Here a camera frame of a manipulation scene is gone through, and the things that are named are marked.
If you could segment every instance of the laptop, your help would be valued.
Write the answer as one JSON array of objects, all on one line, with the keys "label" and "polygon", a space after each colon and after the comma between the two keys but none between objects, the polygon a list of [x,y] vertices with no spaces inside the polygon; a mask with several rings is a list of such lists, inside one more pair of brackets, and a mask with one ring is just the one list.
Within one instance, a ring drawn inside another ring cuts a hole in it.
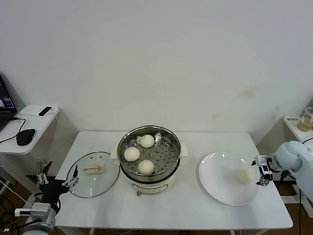
[{"label": "laptop", "polygon": [[16,113],[17,110],[0,75],[0,130],[5,127],[10,118]]}]

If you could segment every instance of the glass lid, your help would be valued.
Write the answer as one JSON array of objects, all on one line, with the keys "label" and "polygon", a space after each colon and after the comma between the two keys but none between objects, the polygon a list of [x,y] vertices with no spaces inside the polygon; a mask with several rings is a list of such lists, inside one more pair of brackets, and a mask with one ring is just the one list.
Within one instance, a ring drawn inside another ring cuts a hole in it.
[{"label": "glass lid", "polygon": [[119,165],[110,156],[107,152],[93,152],[75,162],[67,174],[67,180],[72,178],[76,165],[79,180],[70,192],[78,197],[92,198],[108,191],[119,174]]}]

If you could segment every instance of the white plate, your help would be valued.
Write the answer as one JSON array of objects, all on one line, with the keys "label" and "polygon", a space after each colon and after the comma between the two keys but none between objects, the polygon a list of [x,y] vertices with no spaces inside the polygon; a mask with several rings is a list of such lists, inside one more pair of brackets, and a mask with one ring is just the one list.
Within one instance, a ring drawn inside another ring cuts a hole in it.
[{"label": "white plate", "polygon": [[[251,184],[244,185],[238,181],[237,174],[241,169],[251,171]],[[203,158],[199,166],[199,177],[211,196],[228,205],[248,204],[259,192],[259,186],[255,184],[260,177],[258,167],[251,167],[251,162],[246,162],[234,153],[217,152]]]}]

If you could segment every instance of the stain on wall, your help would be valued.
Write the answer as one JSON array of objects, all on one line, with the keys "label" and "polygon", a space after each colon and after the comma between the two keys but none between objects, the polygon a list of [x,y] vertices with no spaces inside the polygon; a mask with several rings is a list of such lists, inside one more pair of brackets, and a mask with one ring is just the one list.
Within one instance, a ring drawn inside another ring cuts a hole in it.
[{"label": "stain on wall", "polygon": [[243,98],[246,99],[253,99],[255,97],[255,95],[257,94],[258,89],[256,87],[252,87],[252,88],[248,88],[246,90],[244,90],[241,95]]},{"label": "stain on wall", "polygon": [[219,113],[215,113],[215,114],[212,114],[211,116],[211,119],[214,121],[214,120],[217,120],[220,118],[220,114]]}]

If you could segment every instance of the cable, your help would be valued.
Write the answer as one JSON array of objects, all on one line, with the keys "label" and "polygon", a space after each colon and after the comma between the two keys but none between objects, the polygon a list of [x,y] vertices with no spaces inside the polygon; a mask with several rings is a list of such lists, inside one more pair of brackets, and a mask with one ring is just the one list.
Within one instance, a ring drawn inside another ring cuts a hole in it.
[{"label": "cable", "polygon": [[299,189],[299,235],[301,235],[301,189]]},{"label": "cable", "polygon": [[24,227],[26,227],[28,225],[31,225],[31,224],[34,224],[34,223],[37,223],[37,222],[42,222],[42,220],[41,219],[35,219],[35,220],[33,220],[33,221],[29,222],[29,223],[26,223],[26,224],[23,224],[21,226],[18,226],[15,229],[12,229],[11,231],[19,230],[21,228],[24,228]]},{"label": "cable", "polygon": [[116,234],[114,234],[114,235],[118,235],[118,234],[119,234],[119,235],[124,235],[124,234],[127,234],[127,233],[131,232],[131,231],[132,231],[132,230],[129,230],[129,231],[124,232],[124,233],[122,233],[122,234],[121,234],[120,232],[117,232],[117,233],[116,233]]},{"label": "cable", "polygon": [[54,232],[57,234],[57,235],[60,235],[55,228],[53,228]]},{"label": "cable", "polygon": [[24,121],[23,121],[23,124],[21,125],[21,127],[20,127],[18,133],[16,133],[16,135],[14,135],[14,136],[12,136],[12,137],[10,137],[10,138],[7,138],[7,139],[5,139],[5,140],[2,140],[2,141],[0,141],[0,143],[5,142],[5,141],[8,141],[8,140],[13,139],[14,137],[16,137],[16,136],[19,134],[19,132],[21,132],[21,129],[22,129],[22,127],[24,126],[24,124],[25,124],[25,122],[26,122],[26,119],[24,119],[24,118],[18,118],[18,117],[12,117],[12,118],[10,118],[10,120],[24,120]]},{"label": "cable", "polygon": [[104,235],[108,235],[108,234],[106,234],[105,232],[103,232],[103,231],[101,231]]},{"label": "cable", "polygon": [[[1,218],[0,218],[0,229],[4,229],[4,228],[5,228],[5,224],[13,217],[15,208],[14,208],[13,203],[12,203],[8,198],[6,198],[6,197],[3,196],[3,195],[0,195],[0,197],[2,197],[2,198],[4,198],[5,200],[7,200],[7,201],[11,204],[11,206],[12,206],[12,210],[8,210],[7,208],[5,208],[5,207],[3,206],[3,203],[2,203],[2,200],[1,200],[1,204],[2,204],[2,207],[4,208],[5,212],[1,215]],[[6,215],[8,215],[8,214],[10,215],[10,217],[9,217],[7,220],[4,221],[3,218],[4,218]]]},{"label": "cable", "polygon": [[25,219],[28,219],[28,217],[25,217],[25,218],[23,218],[23,219],[19,219],[19,220],[14,221],[14,222],[12,222],[12,223],[10,223],[10,224],[7,224],[6,227],[8,227],[8,226],[11,225],[11,224],[15,224],[15,223],[17,223],[17,222],[20,222],[20,221],[22,221],[22,220],[25,220]]},{"label": "cable", "polygon": [[12,193],[14,193],[15,195],[17,195],[20,199],[22,199],[26,204],[28,204],[30,207],[32,207],[31,204],[29,204],[28,202],[26,202],[21,196],[19,196],[16,192],[14,192],[12,189],[10,189],[10,187],[8,187],[7,185],[5,185],[4,182],[2,182],[1,180],[0,180],[0,182],[3,184],[3,186],[5,186],[6,188],[8,188]]}]

